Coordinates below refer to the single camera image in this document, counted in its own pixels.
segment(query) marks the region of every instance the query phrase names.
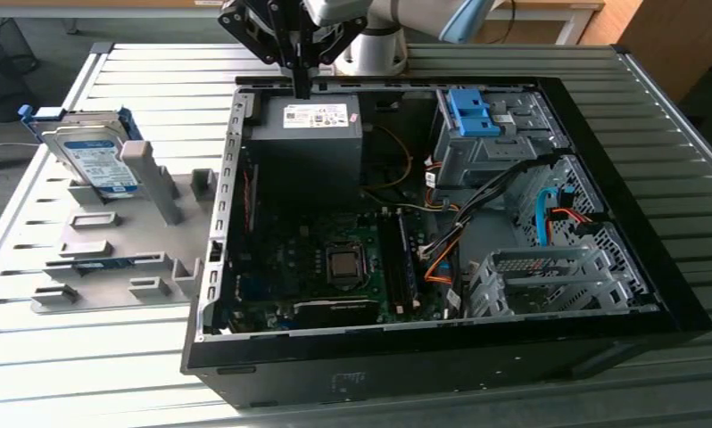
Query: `metal table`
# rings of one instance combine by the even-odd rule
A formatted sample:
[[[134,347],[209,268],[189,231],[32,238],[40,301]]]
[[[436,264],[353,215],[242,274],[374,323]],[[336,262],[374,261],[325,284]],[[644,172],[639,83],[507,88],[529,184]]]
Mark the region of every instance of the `metal table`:
[[[171,174],[219,165],[238,75],[275,74],[238,45],[115,45],[64,107],[123,103]],[[608,47],[413,45],[418,75],[564,79],[712,316],[712,149],[633,59]],[[0,425],[712,426],[712,333],[577,383],[239,415],[179,373],[187,306],[35,315],[28,296],[74,204],[42,147],[0,220]]]

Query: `blue hard drive label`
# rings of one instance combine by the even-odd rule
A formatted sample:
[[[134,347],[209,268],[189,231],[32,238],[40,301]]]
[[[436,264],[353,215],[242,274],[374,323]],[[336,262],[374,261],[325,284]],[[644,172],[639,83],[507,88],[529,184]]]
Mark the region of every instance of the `blue hard drive label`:
[[[68,141],[64,146],[76,167],[100,192],[123,195],[138,189],[137,179],[121,161],[113,141]]]

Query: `power supply label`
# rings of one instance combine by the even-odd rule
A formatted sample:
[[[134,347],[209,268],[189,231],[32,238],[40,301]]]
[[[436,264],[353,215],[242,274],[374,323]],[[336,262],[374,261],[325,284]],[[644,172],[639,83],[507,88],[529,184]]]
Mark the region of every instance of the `power supply label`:
[[[66,149],[87,180],[100,192],[125,196],[138,189],[138,181],[108,140],[68,141]]]
[[[345,104],[289,104],[283,128],[348,128]]]

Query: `black cable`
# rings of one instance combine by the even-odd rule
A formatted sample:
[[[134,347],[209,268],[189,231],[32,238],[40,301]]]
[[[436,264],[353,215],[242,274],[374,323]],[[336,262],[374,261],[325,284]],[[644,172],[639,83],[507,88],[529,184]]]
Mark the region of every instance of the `black cable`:
[[[504,192],[508,190],[509,184],[521,172],[525,172],[533,167],[555,164],[560,157],[561,155],[557,153],[545,154],[536,159],[520,161],[512,167],[509,167],[509,169],[500,172],[483,186],[477,188],[470,198],[460,207],[460,211],[456,213],[453,220],[454,224],[452,228],[438,240],[428,245],[428,247],[422,250],[422,253],[432,253],[456,236],[457,233],[462,233],[462,230],[473,218],[473,210],[483,207],[487,203],[497,199],[504,194]]]
[[[465,317],[466,296],[465,287],[462,286],[462,267],[460,266],[460,245],[454,247],[448,257],[449,276],[452,277],[452,290],[460,296],[460,308],[456,310],[454,318]]]
[[[517,16],[519,11],[519,4],[515,0],[509,0],[512,3],[512,7],[509,8],[509,24],[508,24],[508,30],[504,33],[504,36],[497,38],[496,40],[492,40],[491,42],[487,42],[488,45],[493,45],[495,43],[505,43],[508,41],[509,33],[512,32],[512,28],[515,27],[515,18]]]

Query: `motherboard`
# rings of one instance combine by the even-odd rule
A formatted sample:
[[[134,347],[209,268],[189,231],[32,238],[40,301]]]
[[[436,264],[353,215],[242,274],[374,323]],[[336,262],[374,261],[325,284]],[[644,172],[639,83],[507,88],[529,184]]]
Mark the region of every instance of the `motherboard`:
[[[237,331],[440,319],[440,294],[418,279],[425,241],[418,210],[269,217],[239,256]]]

